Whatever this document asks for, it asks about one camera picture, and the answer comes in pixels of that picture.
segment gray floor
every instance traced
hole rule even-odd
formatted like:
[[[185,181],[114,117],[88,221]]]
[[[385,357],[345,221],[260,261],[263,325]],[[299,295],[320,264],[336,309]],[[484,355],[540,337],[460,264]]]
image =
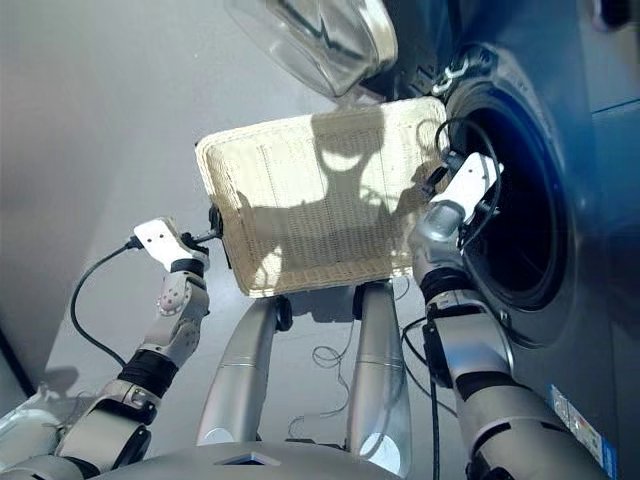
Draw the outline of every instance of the gray floor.
[[[194,142],[335,108],[275,67],[221,3],[0,2],[0,326],[30,377],[62,395],[98,389],[117,373],[71,329],[68,302],[82,271],[151,218],[171,215],[182,228],[206,228],[208,200]],[[250,304],[219,247],[212,259],[211,315],[153,426],[154,455],[193,444],[215,368]],[[130,355],[153,321],[161,279],[159,264],[128,252],[87,283],[81,321]],[[398,282],[401,293],[406,281]],[[316,367],[311,350],[323,343],[343,347],[349,301],[333,318],[318,312],[323,303],[322,294],[296,297],[297,311],[315,305],[315,315],[299,315],[290,332],[276,337],[260,429],[265,439],[283,439],[291,418],[344,401],[335,372]],[[398,302],[400,322],[422,309],[412,286]],[[356,347],[345,361],[347,379]],[[426,382],[424,371],[420,376]],[[413,386],[411,401],[413,477],[428,478],[430,404]],[[301,434],[342,443],[345,422],[344,414],[309,420]],[[464,478],[458,426],[445,413],[441,422],[442,478]]]

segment white floor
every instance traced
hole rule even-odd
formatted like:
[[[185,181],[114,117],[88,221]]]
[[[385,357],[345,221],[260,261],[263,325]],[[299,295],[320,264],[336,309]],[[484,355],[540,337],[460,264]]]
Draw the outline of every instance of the white floor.
[[[127,262],[133,258],[132,256],[119,261]],[[217,364],[233,328],[251,304],[251,300],[238,291],[232,273],[226,268],[224,255],[219,246],[214,246],[212,258],[213,265],[207,273],[211,314],[203,322],[198,350],[178,373],[165,396],[161,411],[152,427],[153,441],[149,455],[161,455],[194,444],[202,406]],[[106,267],[104,272],[96,274],[83,295],[95,297],[100,295],[100,292],[110,291],[110,288],[115,287],[115,284],[110,283],[118,282],[116,262]],[[158,284],[160,278],[161,272],[158,271]],[[423,310],[422,298],[413,281],[408,283],[406,278],[396,279],[396,297],[401,296],[407,286],[408,292],[397,302],[400,325],[418,318]],[[326,293],[299,294],[292,299],[294,310],[305,311],[312,308],[316,312],[316,318],[313,313],[296,316],[292,329],[286,333],[278,333],[274,339],[269,389],[260,425],[260,435],[264,440],[284,440],[288,437],[289,422],[294,417],[332,410],[345,401],[345,392],[337,383],[337,370],[321,369],[311,360],[311,351],[315,346],[328,345],[341,351],[349,338],[350,296],[348,292],[341,290],[335,293],[339,296],[338,302],[329,311],[323,307],[327,305]],[[104,298],[104,302],[105,310],[113,309],[115,306],[113,303],[109,305],[107,298]],[[112,323],[107,326],[100,323],[101,315],[81,310],[81,299],[80,319],[89,331],[126,357],[131,355],[136,342],[142,338],[145,328],[153,318],[153,298],[140,298],[140,302],[149,304],[148,319],[130,322],[126,318],[126,312],[117,312],[117,309],[114,309],[109,313]],[[349,383],[359,329],[359,322],[356,322],[353,339],[342,367],[344,377]],[[127,331],[127,335],[123,336],[122,331]],[[407,354],[407,360],[413,371],[425,385],[428,385],[425,369],[411,358],[410,353]],[[71,377],[68,380],[73,381],[74,369],[77,369],[77,379],[67,390],[69,396],[80,391],[96,391],[117,374],[115,363],[76,335],[66,319],[54,344],[47,370],[50,374],[60,372],[61,379],[65,378],[66,373]],[[414,466],[410,478],[429,478],[432,465],[431,404],[413,383],[410,383],[409,388],[414,434]],[[440,398],[444,403],[453,406],[454,402],[449,392],[440,390]],[[346,414],[345,410],[329,419],[308,418],[296,425],[294,433],[300,437],[313,438],[320,443],[342,444],[346,431]],[[442,409],[440,435],[441,478],[464,478],[466,456],[458,425],[456,420]]]

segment black cable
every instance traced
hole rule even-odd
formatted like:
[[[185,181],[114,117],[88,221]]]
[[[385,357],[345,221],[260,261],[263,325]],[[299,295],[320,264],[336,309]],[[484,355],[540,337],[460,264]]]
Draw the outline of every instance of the black cable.
[[[433,432],[433,480],[440,479],[440,420],[438,419],[438,392],[436,382],[429,380],[431,390],[431,425]]]
[[[411,351],[413,352],[413,354],[416,356],[416,358],[418,360],[420,360],[420,362],[422,364],[424,364],[425,366],[429,366],[427,359],[424,358],[422,355],[420,355],[420,353],[418,352],[418,350],[413,346],[413,343],[411,342],[411,340],[409,340],[409,337],[407,336],[408,332],[415,328],[416,326],[418,326],[421,322],[424,322],[426,320],[425,317],[419,318],[417,320],[414,320],[413,322],[411,322],[410,324],[408,324],[407,326],[405,326],[402,329],[402,337],[401,337],[401,342],[406,342],[406,344],[409,346],[409,348],[411,349]],[[451,413],[454,417],[458,417],[458,415],[455,413],[455,411],[453,411],[453,409],[449,408],[448,406],[444,405],[443,403],[440,403],[438,401],[438,392],[436,389],[436,382],[433,379],[433,377],[430,377],[429,379],[429,387],[430,387],[430,391],[427,392],[427,390],[420,384],[420,382],[418,382],[418,379],[415,377],[415,375],[413,374],[413,372],[411,371],[411,369],[409,369],[409,366],[407,365],[407,363],[405,362],[405,368],[407,370],[407,373],[409,374],[409,377],[411,377],[411,379],[415,382],[415,384],[418,386],[418,388],[420,390],[422,390],[422,393],[424,393],[427,397],[431,398],[431,425],[432,425],[432,441],[433,441],[433,480],[439,480],[440,479],[440,420],[438,417],[438,406],[441,406],[442,408],[444,408],[446,411],[448,411],[449,413]]]
[[[80,326],[80,323],[78,323],[78,317],[76,315],[76,303],[78,301],[78,295],[80,294],[80,290],[82,289],[82,286],[87,281],[87,279],[91,276],[91,274],[93,272],[95,272],[98,268],[100,268],[102,265],[107,263],[109,260],[113,259],[114,257],[117,257],[118,255],[120,255],[123,252],[126,252],[130,248],[136,247],[136,245],[132,244],[132,241],[133,241],[133,239],[130,240],[129,242],[127,242],[126,245],[123,245],[122,247],[120,247],[116,251],[114,251],[114,252],[110,253],[109,255],[107,255],[106,257],[98,260],[86,272],[84,272],[84,274],[80,278],[80,281],[76,285],[75,290],[73,291],[73,295],[71,296],[70,313],[71,313],[71,324],[73,325],[73,327],[76,329],[76,331],[80,335],[82,335],[82,337],[84,337],[85,340],[87,340],[89,343],[91,343],[92,345],[94,345],[95,347],[99,348],[100,350],[102,350],[107,355],[109,355],[116,362],[118,362],[118,365],[120,365],[121,367],[124,367],[126,365],[126,362],[124,361],[124,359],[120,355],[118,355],[116,352],[111,350],[109,347],[107,347],[103,343],[100,343],[98,340],[93,338],[91,335],[89,335],[89,333],[87,333],[87,331],[84,328],[82,328]]]
[[[424,393],[424,395],[431,399],[431,394],[429,393],[429,390],[427,390],[426,388],[424,388],[424,386],[418,381],[418,379],[416,378],[416,376],[414,375],[414,373],[411,371],[411,369],[409,368],[409,366],[405,363],[405,369],[407,370],[407,374],[409,375],[409,378],[411,378],[411,380],[413,380],[413,383],[415,383],[416,387],[418,387],[418,389]],[[440,406],[440,408],[442,408],[445,412],[449,413],[453,418],[458,418],[458,413],[451,408],[450,406],[442,403],[441,401],[436,401],[436,403]]]
[[[489,208],[485,213],[484,218],[482,219],[480,224],[477,226],[477,228],[475,228],[474,231],[467,238],[461,239],[462,242],[460,247],[462,248],[464,247],[464,245],[467,245],[472,241],[474,241],[478,237],[478,235],[480,235],[480,232],[482,232],[482,230],[487,226],[487,224],[493,217],[496,209],[498,208],[498,201],[500,200],[500,194],[502,193],[502,177],[500,175],[500,164],[498,163],[498,157],[496,156],[496,152],[493,148],[493,144],[491,143],[491,140],[489,139],[489,136],[487,135],[487,132],[485,132],[484,129],[480,127],[480,125],[478,125],[476,122],[474,122],[473,120],[469,120],[466,117],[449,118],[438,127],[435,134],[435,144],[436,144],[436,149],[438,150],[438,154],[442,156],[442,153],[443,153],[442,148],[440,147],[440,135],[442,134],[443,130],[447,126],[456,124],[456,123],[465,125],[471,128],[471,130],[473,130],[478,134],[478,136],[484,143],[485,147],[487,148],[487,152],[489,152],[489,157],[491,157],[491,160],[493,161],[493,166],[496,170],[496,188],[493,194],[493,198],[491,199],[491,203],[489,204]]]

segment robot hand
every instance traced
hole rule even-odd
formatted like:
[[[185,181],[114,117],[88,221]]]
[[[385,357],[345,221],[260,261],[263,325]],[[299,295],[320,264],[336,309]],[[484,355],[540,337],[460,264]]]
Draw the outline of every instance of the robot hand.
[[[460,227],[473,219],[476,205],[497,179],[494,162],[471,154],[446,190],[433,197],[409,236],[413,276],[429,302],[435,292],[468,284],[459,248]]]

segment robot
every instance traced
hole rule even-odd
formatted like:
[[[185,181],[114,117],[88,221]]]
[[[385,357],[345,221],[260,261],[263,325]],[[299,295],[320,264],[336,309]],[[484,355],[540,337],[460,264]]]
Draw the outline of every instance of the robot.
[[[433,197],[410,237],[414,278],[426,308],[425,364],[433,381],[455,393],[469,480],[606,479],[542,398],[513,379],[508,337],[466,272],[462,232],[500,181],[501,169],[495,157],[471,154],[446,190]],[[221,233],[221,227],[219,222],[218,232],[205,238]],[[155,323],[55,454],[18,464],[1,480],[406,476],[410,416],[405,367],[393,294],[385,283],[359,290],[363,329],[344,449],[258,440],[271,340],[291,326],[288,301],[274,297],[256,301],[229,341],[205,406],[198,446],[143,460],[148,426],[197,347],[200,323],[208,314],[203,274],[209,262],[202,239],[180,235],[169,219],[152,220],[134,233],[127,247],[146,249],[168,272]]]

